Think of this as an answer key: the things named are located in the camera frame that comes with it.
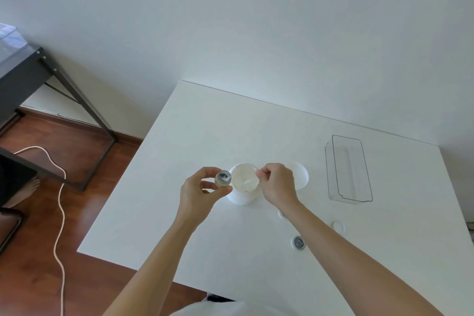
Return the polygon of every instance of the left hand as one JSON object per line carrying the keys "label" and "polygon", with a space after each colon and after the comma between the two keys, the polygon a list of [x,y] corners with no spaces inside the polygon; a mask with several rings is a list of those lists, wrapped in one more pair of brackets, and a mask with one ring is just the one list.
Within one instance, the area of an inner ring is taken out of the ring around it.
{"label": "left hand", "polygon": [[196,228],[209,215],[218,199],[232,191],[231,186],[218,187],[204,178],[215,178],[219,168],[201,168],[194,175],[188,177],[181,186],[180,201],[176,221],[191,223]]}

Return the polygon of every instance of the white wall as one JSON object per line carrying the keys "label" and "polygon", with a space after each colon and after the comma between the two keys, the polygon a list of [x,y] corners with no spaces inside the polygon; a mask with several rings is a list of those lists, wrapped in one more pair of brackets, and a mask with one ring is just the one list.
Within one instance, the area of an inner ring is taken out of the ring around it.
{"label": "white wall", "polygon": [[[473,12],[474,0],[0,0],[0,20],[52,52],[117,130],[144,136],[190,80],[440,145],[472,220]],[[77,113],[58,100],[40,90],[27,104]]]}

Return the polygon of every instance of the bare foot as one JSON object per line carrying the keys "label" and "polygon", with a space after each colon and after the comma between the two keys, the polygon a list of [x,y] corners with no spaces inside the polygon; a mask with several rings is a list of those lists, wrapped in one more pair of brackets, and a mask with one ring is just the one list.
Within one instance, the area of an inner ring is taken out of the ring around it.
{"label": "bare foot", "polygon": [[36,191],[36,189],[39,187],[39,179],[38,178],[33,178],[30,181],[28,181],[25,186],[23,186],[11,199],[7,201],[3,207],[13,207],[16,204],[22,202],[24,199],[28,198],[31,196],[32,193]]}

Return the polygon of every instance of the forearm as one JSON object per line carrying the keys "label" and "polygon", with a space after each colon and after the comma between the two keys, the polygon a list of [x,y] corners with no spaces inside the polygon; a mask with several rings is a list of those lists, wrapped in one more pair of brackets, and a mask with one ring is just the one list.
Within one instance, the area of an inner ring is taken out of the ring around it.
{"label": "forearm", "polygon": [[158,315],[194,228],[175,220],[104,316]]}
{"label": "forearm", "polygon": [[428,301],[369,255],[338,235],[301,203],[280,209],[356,316],[442,316]]}

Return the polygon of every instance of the hand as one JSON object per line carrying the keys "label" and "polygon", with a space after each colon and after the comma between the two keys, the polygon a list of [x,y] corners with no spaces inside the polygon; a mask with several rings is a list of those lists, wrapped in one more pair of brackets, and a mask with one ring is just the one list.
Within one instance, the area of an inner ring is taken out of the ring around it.
{"label": "hand", "polygon": [[293,172],[283,164],[266,164],[256,172],[265,199],[283,212],[284,208],[298,204]]}
{"label": "hand", "polygon": [[181,186],[180,201],[176,221],[191,223],[196,228],[209,215],[218,199],[232,191],[231,186],[217,187],[210,181],[201,181],[203,178],[215,178],[219,168],[201,168],[194,175],[186,179]]}

